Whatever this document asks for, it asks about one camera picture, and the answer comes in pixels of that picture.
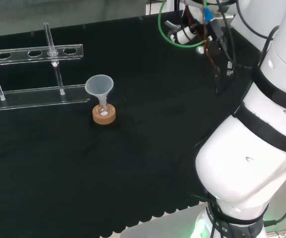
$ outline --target plastic funnel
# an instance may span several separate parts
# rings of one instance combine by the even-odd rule
[[[87,93],[99,99],[98,113],[102,116],[108,115],[107,95],[113,88],[112,78],[104,74],[95,75],[86,81],[84,87]]]

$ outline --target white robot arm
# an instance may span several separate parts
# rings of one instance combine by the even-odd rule
[[[255,4],[257,9],[257,4],[264,5],[264,1],[270,2],[252,0],[246,15]],[[275,6],[286,1],[272,2]],[[264,227],[258,223],[270,199],[286,180],[286,11],[281,11],[282,15],[278,13],[279,18],[283,17],[280,28],[261,67],[255,69],[254,82],[243,104],[215,130],[196,158],[198,176],[216,200],[209,206],[220,209],[220,214],[233,220],[233,226],[243,231],[244,238],[267,237]],[[261,34],[268,35],[267,31],[270,32],[275,23],[257,20],[263,17],[254,14],[247,22]],[[261,43],[266,40],[254,35],[239,20],[237,16],[232,24],[235,29],[262,49]],[[198,229],[200,234],[196,232],[192,237],[220,238],[222,233],[224,237],[235,238],[232,233],[237,229],[226,224],[217,223],[212,230],[216,223],[213,207],[203,211],[196,222],[196,227],[204,224],[207,232]],[[255,232],[246,234],[250,229]]]

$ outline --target robotic arm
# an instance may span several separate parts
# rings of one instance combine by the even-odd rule
[[[270,2],[272,6],[261,7]],[[192,238],[268,237],[263,215],[286,180],[286,0],[274,2],[251,0],[241,17],[237,15],[232,22],[235,30],[260,50],[266,39],[256,33],[271,40],[269,32],[277,23],[280,27],[265,58],[252,69],[253,83],[243,102],[196,157],[198,176],[211,198],[197,218]],[[193,20],[202,24],[197,18],[199,8],[191,4],[184,14],[189,11]],[[237,8],[243,6],[238,2]],[[190,26],[185,30],[190,38],[195,35]],[[189,41],[182,30],[171,39],[180,44]]]

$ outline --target red wire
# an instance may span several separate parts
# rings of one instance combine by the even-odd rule
[[[214,63],[214,60],[212,59],[212,57],[209,55],[208,51],[207,51],[207,40],[206,40],[206,35],[207,35],[207,31],[206,31],[206,23],[205,23],[205,5],[204,5],[204,0],[203,0],[203,25],[204,25],[204,50],[206,52],[206,55],[208,56],[209,60],[211,61],[212,65],[214,66],[214,68],[217,68],[217,66]]]
[[[190,18],[190,16],[189,16],[189,11],[187,10],[187,6],[186,6],[186,5],[185,5],[185,10],[186,10],[187,18],[188,18],[188,26],[193,26],[193,25],[192,25],[192,20],[191,20],[191,18]],[[200,37],[198,31],[196,30],[196,24],[194,24],[193,28],[194,28],[194,31],[195,31],[196,34],[197,34],[197,37],[200,39],[201,37]]]

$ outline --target table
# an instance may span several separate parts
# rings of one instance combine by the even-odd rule
[[[118,118],[112,126],[91,123],[95,98],[0,111],[0,238],[109,237],[198,204],[186,195],[203,194],[194,145],[238,106],[249,77],[240,71],[217,96],[209,60],[165,42],[156,18],[52,29],[56,45],[84,45],[81,61],[61,64],[64,85],[111,76],[108,101]],[[255,62],[255,49],[235,40],[238,61]],[[40,45],[42,31],[0,37],[0,49]],[[1,67],[0,83],[13,90],[56,80],[49,63],[38,63]]]

